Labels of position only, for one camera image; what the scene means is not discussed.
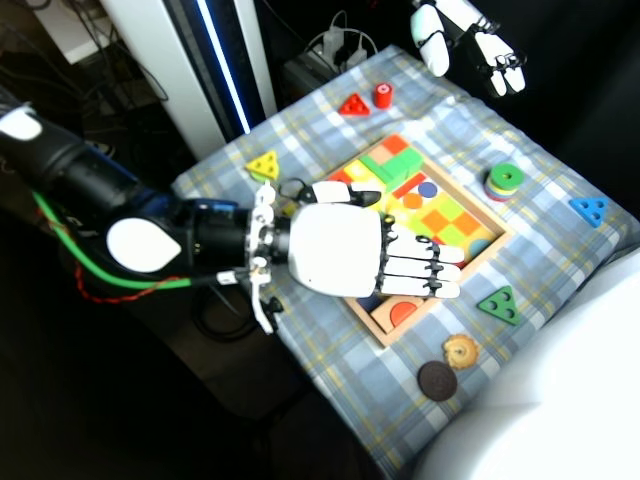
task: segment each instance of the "blue light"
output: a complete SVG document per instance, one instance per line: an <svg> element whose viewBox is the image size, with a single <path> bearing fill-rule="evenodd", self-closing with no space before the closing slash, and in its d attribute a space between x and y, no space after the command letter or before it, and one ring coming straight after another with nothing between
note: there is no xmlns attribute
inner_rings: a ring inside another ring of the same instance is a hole
<svg viewBox="0 0 640 480"><path fill-rule="evenodd" d="M204 26L206 27L207 33L209 34L209 39L211 40L211 45L213 46L213 50L216 53L216 58L218 59L218 63L220 64L220 68L222 69L224 79L227 82L227 87L229 88L231 99L233 100L233 104L236 107L236 112L238 112L238 118L240 119L240 123L242 124L244 133L249 133L251 129L249 128L247 117L244 114L244 109L242 108L242 102L240 101L240 97L238 96L236 85L233 83L233 77L231 76L229 65L227 65L227 59L225 58L224 52L222 51L222 45L220 44L218 33L216 32L216 28L213 26L213 18L211 17L211 12L209 11L206 0L197 0L197 2L198 8L200 9L200 14L202 15L202 19L204 20Z"/></svg>

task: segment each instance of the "robotic hand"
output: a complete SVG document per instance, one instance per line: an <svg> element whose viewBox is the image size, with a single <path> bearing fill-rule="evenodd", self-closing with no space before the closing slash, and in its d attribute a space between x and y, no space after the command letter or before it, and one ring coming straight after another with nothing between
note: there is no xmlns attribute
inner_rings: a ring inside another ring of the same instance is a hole
<svg viewBox="0 0 640 480"><path fill-rule="evenodd" d="M279 263L327 295L459 295L454 264L463 260L462 250L434 244L395 225L393 217L363 208L378 201L380 192L340 182L305 185L297 197L303 205L290 220L275 214L276 191L269 183L251 209L182 200L147 188L81 139L14 102L0 89L0 154L60 217L94 232L94 253L112 271L155 281L179 275L190 285L228 285L246 277L266 333L273 332L268 314L276 308L265 314L260 288Z"/></svg>
<svg viewBox="0 0 640 480"><path fill-rule="evenodd" d="M526 58L496 35L499 25L487 20L467 0L414 0L414 6L417 11L411 17L411 35L436 77L449 69L448 44L462 40L493 95L502 97L524 90L522 66Z"/></svg>

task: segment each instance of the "plaid tablecloth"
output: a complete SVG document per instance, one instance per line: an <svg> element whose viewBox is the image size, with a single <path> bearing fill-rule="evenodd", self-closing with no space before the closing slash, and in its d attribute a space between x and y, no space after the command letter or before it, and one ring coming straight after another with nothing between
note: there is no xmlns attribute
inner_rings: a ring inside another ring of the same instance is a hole
<svg viewBox="0 0 640 480"><path fill-rule="evenodd" d="M371 92L380 82L395 87L393 107L377 110ZM372 106L368 117L343 117L337 109L360 93ZM609 202L594 229L569 206L574 197L602 196L594 186L553 158L481 101L444 79L430 76L417 60L390 47L226 145L175 182L187 197L231 199L250 206L258 188L244 165L275 149L281 178L320 180L382 137L399 132L444 167L517 232L500 255L481 266L455 300L440 303L399 341L382 349L346 304L307 290L281 269L265 296L285 306L283 341L320 391L360 438L383 471L393 477L472 399L614 252L640 240L640 225ZM506 204L482 191L487 170L516 163L526 181ZM504 285L513 287L523 319L513 327L484 314L476 304ZM466 333L482 346L473 368L457 373L456 395L428 400L416 374L442 360L442 343Z"/></svg>

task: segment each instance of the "triangle with holes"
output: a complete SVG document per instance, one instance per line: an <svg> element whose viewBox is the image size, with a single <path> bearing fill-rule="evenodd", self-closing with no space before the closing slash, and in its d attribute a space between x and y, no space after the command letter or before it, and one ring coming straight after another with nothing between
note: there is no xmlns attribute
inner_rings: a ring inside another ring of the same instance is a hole
<svg viewBox="0 0 640 480"><path fill-rule="evenodd" d="M344 102L342 107L340 107L340 115L369 115L371 114L371 110L367 107L367 104L364 103L362 97L357 93L354 93L347 101Z"/></svg>
<svg viewBox="0 0 640 480"><path fill-rule="evenodd" d="M478 304L478 308L511 325L520 323L520 315L518 315L516 302L513 300L513 291L509 285L489 295Z"/></svg>
<svg viewBox="0 0 640 480"><path fill-rule="evenodd" d="M602 225L609 199L606 197L574 198L569 205L593 228Z"/></svg>
<svg viewBox="0 0 640 480"><path fill-rule="evenodd" d="M278 166L278 155L275 150L270 150L264 155L254 158L245 165L247 170L251 172L253 178L270 178L277 180L280 173Z"/></svg>

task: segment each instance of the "white robotic hand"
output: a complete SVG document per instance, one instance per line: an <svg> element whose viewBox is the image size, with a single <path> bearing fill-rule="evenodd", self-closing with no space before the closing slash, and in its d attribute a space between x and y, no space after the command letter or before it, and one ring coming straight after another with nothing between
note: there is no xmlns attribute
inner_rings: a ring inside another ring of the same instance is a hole
<svg viewBox="0 0 640 480"><path fill-rule="evenodd" d="M337 193L343 187L332 188ZM440 298L460 294L455 283L460 269L454 264L464 260L462 249L416 236L395 225L391 216L349 204L344 195L334 201L346 203L326 200L303 205L291 219L289 271L300 283L339 297L368 297L374 292Z"/></svg>
<svg viewBox="0 0 640 480"><path fill-rule="evenodd" d="M495 34L498 25L488 21L466 0L415 0L411 35L427 68L440 77L449 69L447 42L454 45L467 35L472 61L487 81L492 94L504 96L524 90L525 58ZM445 29L440 16L447 20Z"/></svg>

